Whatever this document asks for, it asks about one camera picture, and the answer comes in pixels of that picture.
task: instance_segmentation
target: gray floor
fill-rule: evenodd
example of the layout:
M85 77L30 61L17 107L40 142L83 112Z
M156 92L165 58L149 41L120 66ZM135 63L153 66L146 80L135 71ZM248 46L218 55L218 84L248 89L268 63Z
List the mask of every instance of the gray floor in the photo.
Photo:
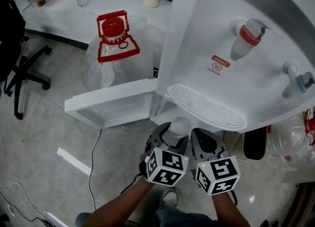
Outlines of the gray floor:
M50 76L52 85L48 91L32 82L23 85L21 109L25 118L22 121L13 116L14 98L4 95L0 98L0 191L9 198L5 186L20 182L40 212L50 212L73 227L80 212L93 210L88 176L58 156L57 150L63 148L91 166L91 149L98 130L63 111L66 99L87 91L83 81L85 51L40 36L29 36L30 40L22 44L25 56L46 44L53 49L49 56L42 55L33 67ZM103 130L94 153L92 176L92 191L98 207L116 197L138 172L138 157L154 128L146 120ZM258 227L267 218L282 219L295 192L293 185L281 182L284 167L272 165L267 159L239 165L242 176L235 188L238 208L251 226ZM179 209L216 218L211 198L198 188L190 173L177 187ZM162 190L155 187L131 219L149 221ZM19 209L29 218L38 216L21 190L14 188L13 191L19 198ZM0 198L0 207L8 213L3 198ZM43 226L39 221L28 223L17 212L15 218L10 218L15 227Z

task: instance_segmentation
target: gray sneaker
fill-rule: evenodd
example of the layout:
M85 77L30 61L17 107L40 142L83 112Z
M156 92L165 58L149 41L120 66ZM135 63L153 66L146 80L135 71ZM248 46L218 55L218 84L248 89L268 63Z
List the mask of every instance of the gray sneaker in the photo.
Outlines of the gray sneaker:
M164 191L159 201L159 208L176 208L178 196L174 188L169 188Z

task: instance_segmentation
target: red jug cap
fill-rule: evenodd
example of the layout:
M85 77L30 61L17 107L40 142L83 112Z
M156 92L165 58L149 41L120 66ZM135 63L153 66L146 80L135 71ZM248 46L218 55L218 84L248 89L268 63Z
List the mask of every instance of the red jug cap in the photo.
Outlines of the red jug cap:
M107 19L102 23L102 29L105 37L118 37L125 31L124 21L119 17Z

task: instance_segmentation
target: chair base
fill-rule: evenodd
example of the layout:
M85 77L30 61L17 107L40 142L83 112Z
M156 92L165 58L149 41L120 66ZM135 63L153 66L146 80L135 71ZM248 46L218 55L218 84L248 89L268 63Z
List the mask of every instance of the chair base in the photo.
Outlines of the chair base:
M19 66L14 66L14 68L13 68L13 71L15 72L15 76L12 78L12 80L8 84L7 88L5 90L3 90L4 93L10 97L12 95L11 89L13 88L13 86L15 86L15 90L14 90L14 116L18 120L23 119L23 113L18 112L22 81L28 79L30 81L40 83L42 85L43 90L48 90L50 88L50 83L48 81L27 73L27 71L30 69L30 67L36 62L36 60L43 53L45 53L46 55L49 55L51 53L51 48L48 46L44 46L35 55L33 55L29 60L25 56L22 56L20 63L19 63Z

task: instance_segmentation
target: black chair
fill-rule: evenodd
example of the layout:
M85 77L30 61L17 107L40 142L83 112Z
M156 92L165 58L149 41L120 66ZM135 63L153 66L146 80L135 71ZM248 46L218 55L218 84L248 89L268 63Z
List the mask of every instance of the black chair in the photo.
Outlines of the black chair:
M39 58L40 55L45 53L49 55L51 48L44 46L31 58L27 59L21 56L19 65L16 63L21 54L21 43L28 41L28 37L24 36L25 21L20 14L14 0L2 0L3 11L0 15L0 23L2 28L0 30L0 82L5 81L4 93L11 96L11 89L15 86L14 91L14 115L17 119L23 119L23 114L18 112L20 90L23 80L30 80L42 84L42 89L48 90L50 83L42 78L31 75L28 73L30 67ZM14 71L15 75L6 88L6 80L10 72Z

